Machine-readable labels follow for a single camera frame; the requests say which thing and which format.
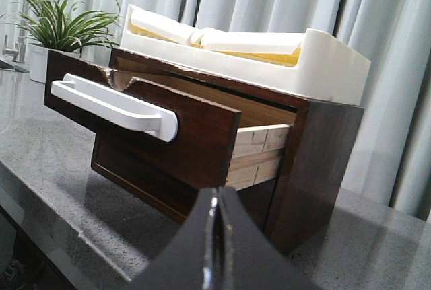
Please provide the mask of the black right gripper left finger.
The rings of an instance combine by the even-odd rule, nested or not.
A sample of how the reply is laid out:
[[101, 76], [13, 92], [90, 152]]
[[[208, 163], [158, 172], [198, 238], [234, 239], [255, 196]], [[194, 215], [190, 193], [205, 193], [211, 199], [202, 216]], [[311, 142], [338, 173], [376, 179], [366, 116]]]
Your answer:
[[170, 243], [127, 289], [217, 289], [215, 260], [218, 190], [204, 188]]

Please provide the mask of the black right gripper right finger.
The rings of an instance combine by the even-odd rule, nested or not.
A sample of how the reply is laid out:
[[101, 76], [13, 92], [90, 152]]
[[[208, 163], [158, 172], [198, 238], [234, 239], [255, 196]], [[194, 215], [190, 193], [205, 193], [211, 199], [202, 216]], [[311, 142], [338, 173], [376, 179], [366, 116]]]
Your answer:
[[217, 189], [222, 289], [319, 289], [255, 225], [237, 192]]

